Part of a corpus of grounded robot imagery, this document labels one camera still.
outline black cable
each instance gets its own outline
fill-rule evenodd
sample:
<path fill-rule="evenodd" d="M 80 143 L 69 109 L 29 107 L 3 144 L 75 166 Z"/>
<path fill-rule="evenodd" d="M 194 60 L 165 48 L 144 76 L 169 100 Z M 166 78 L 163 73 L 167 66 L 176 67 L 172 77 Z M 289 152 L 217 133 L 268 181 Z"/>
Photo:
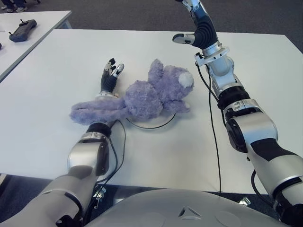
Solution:
<path fill-rule="evenodd" d="M 207 82 L 206 82 L 205 79 L 203 78 L 202 73 L 201 73 L 201 70 L 200 70 L 200 67 L 199 67 L 199 65 L 198 65 L 197 62 L 196 62 L 196 66 L 197 66 L 197 68 L 198 68 L 199 75 L 200 75 L 200 77 L 201 77 L 201 79 L 202 79 L 204 85 L 205 85 L 205 86 L 207 87 L 207 89 L 211 92 L 211 94 L 213 95 L 213 97 L 215 98 L 215 100 L 217 101 L 217 103 L 219 103 L 219 100 L 218 100 L 217 96 L 216 96 L 216 95 L 213 93 L 213 91 L 211 90 L 211 87 L 210 87 L 211 84 L 208 86 Z M 205 65 L 205 66 L 206 66 L 206 69 L 207 69 L 207 73 L 210 75 L 208 65 Z M 224 117 L 223 110 L 221 110 L 221 115 L 222 115 L 223 124 L 224 124 L 224 126 L 226 127 L 225 117 Z"/>
<path fill-rule="evenodd" d="M 210 74 L 208 74 L 209 77 L 209 87 L 211 86 L 211 78 Z M 208 101 L 209 101 L 209 112 L 210 112 L 210 120 L 212 123 L 212 129 L 213 129 L 213 134 L 214 134 L 214 143 L 216 144 L 216 151 L 217 151 L 217 161 L 218 161 L 218 172 L 219 172 L 219 196 L 221 196 L 221 168 L 220 168 L 220 159 L 219 159 L 219 150 L 218 150 L 218 143 L 217 143 L 217 137 L 216 133 L 214 131 L 214 122 L 213 122 L 213 111 L 212 111 L 212 105 L 211 105 L 211 89 L 209 89 L 209 96 L 208 96 Z"/>
<path fill-rule="evenodd" d="M 158 128 L 161 128 L 161 127 L 163 127 L 163 126 L 165 126 L 165 125 L 167 125 L 169 122 L 171 122 L 172 121 L 172 119 L 174 119 L 174 117 L 176 116 L 176 114 L 174 114 L 173 116 L 172 116 L 172 118 L 168 121 L 168 122 L 166 122 L 165 124 L 163 124 L 163 125 L 160 125 L 160 126 L 157 126 L 157 127 L 153 127 L 153 128 L 145 128 L 145 127 L 141 127 L 141 126 L 139 126 L 139 125 L 136 125 L 135 123 L 133 123 L 133 122 L 131 122 L 128 118 L 126 118 L 127 119 L 127 121 L 128 122 L 130 122 L 130 124 L 132 124 L 132 125 L 134 125 L 134 126 L 136 126 L 136 127 L 138 127 L 138 128 L 140 128 L 140 129 L 158 129 Z"/>
<path fill-rule="evenodd" d="M 213 95 L 213 97 L 215 98 L 215 100 L 217 101 L 217 103 L 219 102 L 219 100 L 217 99 L 217 96 L 214 94 L 214 92 L 211 90 L 211 88 L 210 88 L 210 86 L 211 86 L 211 83 L 209 84 L 209 86 L 208 86 L 208 84 L 207 84 L 207 82 L 205 81 L 205 79 L 203 78 L 203 76 L 202 76 L 202 73 L 201 73 L 201 70 L 200 70 L 200 67 L 199 67 L 199 65 L 198 65 L 198 63 L 196 62 L 196 66 L 197 66 L 197 68 L 198 68 L 198 72 L 199 72 L 199 75 L 200 75 L 200 77 L 201 77 L 201 79 L 202 79 L 202 81 L 203 81 L 203 83 L 204 83 L 204 85 L 207 87 L 207 89 L 209 90 L 209 92 Z"/>
<path fill-rule="evenodd" d="M 213 111 L 212 111 L 212 106 L 211 106 L 211 95 L 213 95 L 213 97 L 215 98 L 215 100 L 217 102 L 219 102 L 219 100 L 217 99 L 217 97 L 215 96 L 215 94 L 213 93 L 213 91 L 211 90 L 211 78 L 210 78 L 210 73 L 209 73 L 208 66 L 206 65 L 206 69 L 207 69 L 207 73 L 208 73 L 208 78 L 209 78 L 209 85 L 207 84 L 207 82 L 203 78 L 203 75 L 201 73 L 200 67 L 197 64 L 197 62 L 196 62 L 196 66 L 198 68 L 198 72 L 199 72 L 199 75 L 200 75 L 203 83 L 205 84 L 205 86 L 207 87 L 207 89 L 209 91 L 209 96 L 208 96 L 209 112 L 210 112 L 210 119 L 211 119 L 213 134 L 214 134 L 214 142 L 215 142 L 215 145 L 216 145 L 218 172 L 219 172 L 219 196 L 221 196 L 221 192 L 222 192 L 222 190 L 221 190 L 221 188 L 222 188 L 222 183 L 221 183 L 221 168 L 220 168 L 220 159 L 219 159 L 219 149 L 218 149 L 217 137 L 216 137 L 216 133 L 215 133 L 215 130 L 214 130 Z M 221 110 L 221 114 L 222 114 L 222 120 L 223 120 L 223 123 L 224 123 L 224 126 L 225 126 L 224 114 L 223 114 L 222 110 Z"/>
<path fill-rule="evenodd" d="M 119 168 L 115 168 L 115 171 L 113 171 L 111 175 L 109 175 L 107 178 L 105 178 L 105 179 L 103 179 L 103 180 L 101 180 L 101 181 L 97 181 L 97 182 L 96 182 L 96 183 L 98 184 L 98 183 L 103 182 L 103 181 L 106 180 L 104 184 L 102 184 L 97 190 L 95 190 L 95 191 L 93 192 L 92 197 L 93 197 L 95 194 L 98 195 L 98 194 L 100 193 L 100 191 L 103 189 L 103 187 L 104 187 L 104 186 L 108 183 L 108 181 L 116 174 L 116 172 L 119 171 L 119 169 L 121 168 L 121 166 L 122 166 L 123 163 L 124 163 L 124 157 L 125 157 L 125 144 L 126 144 L 126 131 L 125 131 L 125 127 L 124 127 L 124 125 L 121 123 L 121 121 L 117 120 L 117 121 L 115 121 L 115 123 L 116 123 L 116 122 L 119 122 L 119 123 L 121 124 L 121 126 L 122 126 L 122 128 L 123 128 L 123 131 L 124 131 L 124 143 L 123 143 L 123 156 L 122 156 L 122 162 L 121 162 Z M 110 141 L 110 144 L 111 144 L 111 146 L 112 146 L 113 152 L 114 152 L 114 154 L 115 154 L 116 163 L 117 163 L 118 157 L 117 157 L 117 155 L 116 155 L 116 150 L 115 150 L 115 148 L 114 148 L 114 145 L 113 145 L 111 139 L 110 139 L 109 141 Z M 84 218 L 83 218 L 83 224 L 84 224 L 84 225 L 86 225 L 87 223 L 90 222 L 91 213 L 92 213 L 93 205 L 94 205 L 95 202 L 96 202 L 96 199 L 93 197 L 92 200 L 90 201 L 89 205 L 88 205 L 87 211 L 86 211 L 86 213 L 85 213 L 85 215 L 84 215 Z"/>
<path fill-rule="evenodd" d="M 254 170 L 251 174 L 251 178 L 250 178 L 250 181 L 251 181 L 251 186 L 253 188 L 253 190 L 255 191 L 255 193 L 257 194 L 257 196 L 264 202 L 266 203 L 268 206 L 270 206 L 271 208 L 273 208 L 274 204 L 272 202 L 270 202 L 269 200 L 265 199 L 261 193 L 259 193 L 259 191 L 257 190 L 256 188 L 256 185 L 255 185 L 255 176 L 256 176 L 256 171 Z"/>

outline purple stuffed bunny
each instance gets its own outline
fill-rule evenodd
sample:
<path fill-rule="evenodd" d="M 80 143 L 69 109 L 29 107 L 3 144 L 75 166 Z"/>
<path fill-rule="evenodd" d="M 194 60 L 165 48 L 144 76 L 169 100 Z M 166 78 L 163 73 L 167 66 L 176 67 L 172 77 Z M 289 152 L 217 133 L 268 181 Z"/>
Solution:
<path fill-rule="evenodd" d="M 105 98 L 78 103 L 71 108 L 73 121 L 88 125 L 93 122 L 111 122 L 123 118 L 146 121 L 157 118 L 162 110 L 187 113 L 189 107 L 182 98 L 194 86 L 193 76 L 184 68 L 166 66 L 156 59 L 151 64 L 148 81 L 137 80 L 122 98 Z"/>

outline white table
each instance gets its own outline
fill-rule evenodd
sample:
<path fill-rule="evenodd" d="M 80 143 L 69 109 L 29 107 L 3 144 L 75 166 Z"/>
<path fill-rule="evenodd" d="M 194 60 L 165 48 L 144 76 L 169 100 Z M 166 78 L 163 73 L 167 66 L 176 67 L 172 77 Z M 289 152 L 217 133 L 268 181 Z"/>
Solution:
<path fill-rule="evenodd" d="M 167 126 L 144 131 L 125 122 L 125 162 L 110 184 L 217 191 L 218 170 L 208 92 L 193 55 L 198 49 L 171 41 L 175 32 L 54 30 L 0 83 L 0 173 L 53 179 L 65 174 L 72 146 L 87 127 L 69 119 L 70 107 L 99 92 L 105 63 L 124 63 L 116 91 L 146 80 L 151 62 L 188 68 L 195 88 L 191 112 Z M 279 144 L 303 156 L 302 54 L 284 35 L 219 33 L 235 73 L 276 123 Z M 253 193 L 253 166 L 235 151 L 213 101 L 224 192 Z M 121 152 L 117 124 L 113 141 Z"/>
<path fill-rule="evenodd" d="M 1 13 L 0 14 L 0 82 L 30 53 L 53 29 L 71 28 L 68 16 L 71 11 Z M 35 19 L 37 26 L 32 29 L 28 40 L 15 43 L 9 39 L 23 21 Z"/>

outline plush ear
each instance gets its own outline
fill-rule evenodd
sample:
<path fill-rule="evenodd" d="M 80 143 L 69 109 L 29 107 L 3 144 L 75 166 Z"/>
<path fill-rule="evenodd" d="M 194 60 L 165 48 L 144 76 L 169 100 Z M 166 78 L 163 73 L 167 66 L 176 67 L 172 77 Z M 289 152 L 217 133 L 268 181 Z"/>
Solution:
<path fill-rule="evenodd" d="M 79 124 L 90 125 L 94 122 L 112 122 L 129 116 L 121 98 L 78 103 L 71 108 L 70 118 Z"/>
<path fill-rule="evenodd" d="M 159 59 L 152 62 L 150 71 L 148 72 L 148 82 L 156 84 L 163 76 L 163 64 Z"/>

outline person's foot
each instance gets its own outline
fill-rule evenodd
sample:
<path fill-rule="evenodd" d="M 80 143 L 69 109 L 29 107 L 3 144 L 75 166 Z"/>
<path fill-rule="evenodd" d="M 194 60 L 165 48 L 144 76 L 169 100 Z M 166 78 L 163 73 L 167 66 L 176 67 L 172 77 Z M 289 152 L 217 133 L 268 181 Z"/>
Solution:
<path fill-rule="evenodd" d="M 12 12 L 14 12 L 14 9 L 7 9 L 6 10 L 8 13 L 12 13 Z"/>
<path fill-rule="evenodd" d="M 21 13 L 23 11 L 27 10 L 27 7 L 18 7 L 18 9 L 16 10 L 16 13 Z"/>

